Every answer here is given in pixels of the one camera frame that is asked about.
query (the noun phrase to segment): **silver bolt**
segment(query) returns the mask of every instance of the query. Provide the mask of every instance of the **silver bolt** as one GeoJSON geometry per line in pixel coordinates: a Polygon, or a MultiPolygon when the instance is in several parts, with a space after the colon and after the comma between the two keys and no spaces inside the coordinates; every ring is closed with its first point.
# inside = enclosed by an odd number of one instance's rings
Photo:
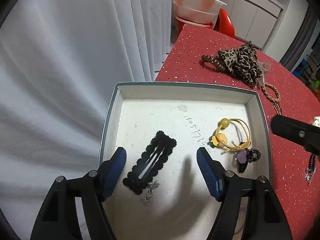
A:
{"type": "Polygon", "coordinates": [[[262,182],[262,183],[266,183],[268,181],[268,179],[265,177],[265,176],[260,176],[259,177],[259,180],[262,182]]]}
{"type": "Polygon", "coordinates": [[[225,171],[224,174],[229,177],[229,178],[232,178],[234,176],[234,172],[233,171],[225,171]]]}
{"type": "Polygon", "coordinates": [[[306,134],[306,133],[305,133],[304,131],[300,131],[300,132],[299,132],[299,136],[300,136],[301,138],[303,138],[303,137],[305,136],[305,134],[306,134]]]}
{"type": "Polygon", "coordinates": [[[63,181],[63,179],[64,179],[63,176],[58,176],[58,177],[56,178],[56,182],[61,182],[61,181],[63,181]]]}
{"type": "Polygon", "coordinates": [[[98,172],[96,170],[93,170],[93,171],[89,171],[89,176],[90,177],[95,177],[97,176],[98,172]]]}

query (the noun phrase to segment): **red plastic object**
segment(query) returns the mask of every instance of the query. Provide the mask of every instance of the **red plastic object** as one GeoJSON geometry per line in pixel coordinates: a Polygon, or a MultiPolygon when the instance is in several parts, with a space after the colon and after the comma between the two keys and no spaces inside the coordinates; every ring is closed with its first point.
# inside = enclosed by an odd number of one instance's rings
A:
{"type": "Polygon", "coordinates": [[[189,23],[189,24],[192,24],[192,25],[195,25],[195,26],[199,26],[199,27],[204,27],[204,28],[211,29],[211,30],[213,29],[213,23],[210,23],[209,25],[193,23],[193,22],[187,21],[187,20],[185,20],[185,19],[183,19],[183,18],[181,18],[179,16],[176,16],[176,20],[177,20],[177,23],[178,23],[178,35],[182,31],[182,28],[186,23],[189,23]]]}
{"type": "Polygon", "coordinates": [[[213,30],[223,33],[231,38],[235,37],[235,28],[233,27],[229,15],[224,8],[220,9],[217,22],[213,30]]]}

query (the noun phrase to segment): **red speckled tabletop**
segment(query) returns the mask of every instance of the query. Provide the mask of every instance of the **red speckled tabletop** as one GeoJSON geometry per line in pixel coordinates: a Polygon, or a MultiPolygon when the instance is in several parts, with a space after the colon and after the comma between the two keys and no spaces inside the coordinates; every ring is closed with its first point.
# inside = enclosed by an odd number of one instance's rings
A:
{"type": "MultiPolygon", "coordinates": [[[[237,48],[243,43],[224,34],[193,25],[185,25],[168,55],[156,81],[211,83],[250,89],[243,82],[223,73],[202,68],[203,54],[217,55],[218,50],[237,48]]],[[[320,103],[311,91],[280,63],[257,51],[260,62],[270,62],[271,71],[266,81],[278,88],[283,115],[311,123],[320,115],[320,103]]],[[[259,93],[268,125],[276,115],[272,103],[259,93]]],[[[282,204],[294,240],[302,240],[320,210],[320,171],[308,186],[304,172],[310,154],[303,147],[273,135],[270,131],[273,155],[273,187],[282,204]]]]}

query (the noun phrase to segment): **black hair clip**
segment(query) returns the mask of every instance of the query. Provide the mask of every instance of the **black hair clip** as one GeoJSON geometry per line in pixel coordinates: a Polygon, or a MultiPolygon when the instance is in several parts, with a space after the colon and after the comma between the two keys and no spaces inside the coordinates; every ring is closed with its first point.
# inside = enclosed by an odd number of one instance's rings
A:
{"type": "Polygon", "coordinates": [[[176,145],[175,139],[158,131],[146,147],[146,151],[141,154],[141,158],[137,160],[137,164],[132,167],[132,171],[128,172],[127,178],[123,179],[123,184],[135,194],[140,195],[148,183],[152,182],[153,177],[163,168],[176,145]]]}
{"type": "Polygon", "coordinates": [[[244,150],[238,151],[236,155],[236,159],[238,163],[238,172],[244,173],[248,163],[256,162],[257,160],[260,159],[260,157],[261,157],[261,153],[256,149],[244,149],[244,150]]]}

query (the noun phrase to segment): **purple heart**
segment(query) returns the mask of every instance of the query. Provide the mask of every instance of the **purple heart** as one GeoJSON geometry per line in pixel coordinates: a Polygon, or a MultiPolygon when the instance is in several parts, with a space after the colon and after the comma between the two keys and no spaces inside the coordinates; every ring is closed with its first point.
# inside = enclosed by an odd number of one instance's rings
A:
{"type": "Polygon", "coordinates": [[[241,151],[238,151],[236,158],[238,162],[245,164],[247,161],[246,156],[247,156],[247,150],[241,150],[241,151]]]}

